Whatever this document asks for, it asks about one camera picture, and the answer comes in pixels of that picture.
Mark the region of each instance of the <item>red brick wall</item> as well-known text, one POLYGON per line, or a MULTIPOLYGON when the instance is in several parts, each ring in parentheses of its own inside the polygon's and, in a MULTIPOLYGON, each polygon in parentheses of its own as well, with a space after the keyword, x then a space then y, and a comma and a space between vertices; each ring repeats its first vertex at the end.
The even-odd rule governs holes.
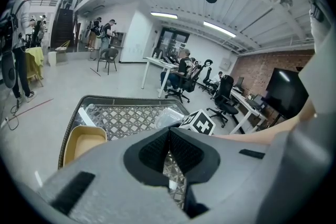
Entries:
MULTIPOLYGON (((237 82, 238 77, 244 77, 242 87, 245 90, 245 96, 249 94, 265 96, 274 68, 297 71, 296 67, 304 67, 313 55, 313 50, 299 50, 239 57, 231 76, 235 82, 237 82)), ((269 123, 272 123, 278 115, 276 111, 272 112, 273 109, 266 111, 265 116, 268 117, 269 123)))

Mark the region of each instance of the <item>glass door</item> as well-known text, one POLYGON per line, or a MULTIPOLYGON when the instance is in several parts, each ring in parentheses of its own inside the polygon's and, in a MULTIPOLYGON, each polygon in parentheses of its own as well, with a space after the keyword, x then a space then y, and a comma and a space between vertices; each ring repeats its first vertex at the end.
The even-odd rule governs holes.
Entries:
POLYGON ((162 56, 177 57, 180 50, 185 48, 188 38, 188 33, 174 28, 163 28, 154 52, 159 55, 162 51, 162 56))

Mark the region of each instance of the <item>red tape line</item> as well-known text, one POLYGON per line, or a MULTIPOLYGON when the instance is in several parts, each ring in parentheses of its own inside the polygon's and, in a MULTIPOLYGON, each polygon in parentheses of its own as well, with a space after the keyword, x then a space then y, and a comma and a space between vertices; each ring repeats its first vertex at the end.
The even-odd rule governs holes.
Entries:
POLYGON ((101 77, 101 75, 99 75, 99 73, 95 72, 91 67, 90 67, 90 69, 91 69, 94 73, 96 73, 98 76, 101 77))
POLYGON ((23 113, 26 113, 27 111, 32 110, 32 109, 34 109, 34 108, 37 108, 38 106, 43 105, 43 104, 45 104, 45 103, 48 103, 48 102, 50 102, 51 100, 53 100, 53 98, 52 98, 52 99, 49 99, 49 100, 47 100, 47 101, 45 101, 45 102, 43 102, 43 103, 41 103, 41 104, 38 104, 38 105, 36 105, 36 106, 34 106, 34 107, 30 108, 30 109, 27 109, 26 111, 23 111, 23 112, 21 112, 20 114, 17 114, 16 116, 19 117, 19 116, 22 115, 23 113))

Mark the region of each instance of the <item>black chair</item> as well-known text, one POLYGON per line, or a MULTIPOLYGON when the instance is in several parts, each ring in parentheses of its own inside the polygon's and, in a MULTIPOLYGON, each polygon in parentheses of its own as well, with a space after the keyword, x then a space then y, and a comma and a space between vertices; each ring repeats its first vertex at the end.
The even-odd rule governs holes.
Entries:
POLYGON ((218 107, 218 110, 213 110, 211 108, 207 108, 206 110, 211 110, 212 112, 215 113, 215 115, 210 116, 210 118, 213 117, 219 117, 219 119, 222 122, 222 128, 225 127, 225 124, 227 123, 228 119, 225 118, 224 115, 228 114, 232 116, 234 121, 238 123, 237 119, 235 118, 234 115, 238 114, 238 110, 234 108, 229 102, 231 101, 230 99, 230 93, 231 89, 233 86, 233 78, 225 75, 221 79, 221 84, 219 86, 219 90, 217 91, 216 95, 214 96, 213 99, 215 99, 215 104, 218 107))
POLYGON ((172 92, 172 93, 167 94, 165 96, 165 98, 167 99, 169 96, 176 96, 176 97, 179 98, 181 103, 183 103, 182 98, 188 100, 188 103, 190 103, 190 99, 188 97, 184 96, 183 92, 184 91, 193 92, 195 90, 195 86, 196 86, 196 82, 198 80, 198 77, 199 77, 200 73, 202 72, 203 68, 212 65, 212 63, 213 62, 211 60, 206 60, 202 66, 198 66, 198 68, 199 68, 198 72, 195 75, 190 76, 189 78, 186 77, 186 76, 181 76, 181 75, 177 74, 180 77, 180 84, 178 86, 179 90, 177 91, 177 90, 169 89, 168 91, 172 92))
POLYGON ((203 84, 204 85, 200 85, 198 88, 203 88, 202 92, 204 92, 205 90, 210 92, 210 73, 211 73, 211 67, 208 68, 208 72, 206 74, 205 79, 203 80, 203 84))
POLYGON ((107 64, 109 64, 109 69, 107 71, 107 75, 109 75, 110 73, 110 63, 113 62, 114 63, 114 67, 115 67, 115 70, 117 70, 117 67, 116 67, 116 61, 115 61, 115 58, 117 57, 119 51, 117 49, 105 49, 103 50, 101 53, 100 53, 100 57, 99 57, 99 60, 98 60, 98 65, 97 65, 97 72, 98 72, 98 69, 99 69, 99 62, 105 62, 105 68, 107 66, 107 64))

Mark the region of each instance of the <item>staircase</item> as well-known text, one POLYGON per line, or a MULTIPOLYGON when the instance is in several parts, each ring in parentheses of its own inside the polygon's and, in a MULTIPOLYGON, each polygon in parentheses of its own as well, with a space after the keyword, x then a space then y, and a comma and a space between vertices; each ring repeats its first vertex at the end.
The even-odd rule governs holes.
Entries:
POLYGON ((52 27, 51 48, 58 48, 68 40, 70 40, 69 46, 73 46, 73 26, 73 10, 60 8, 52 27))

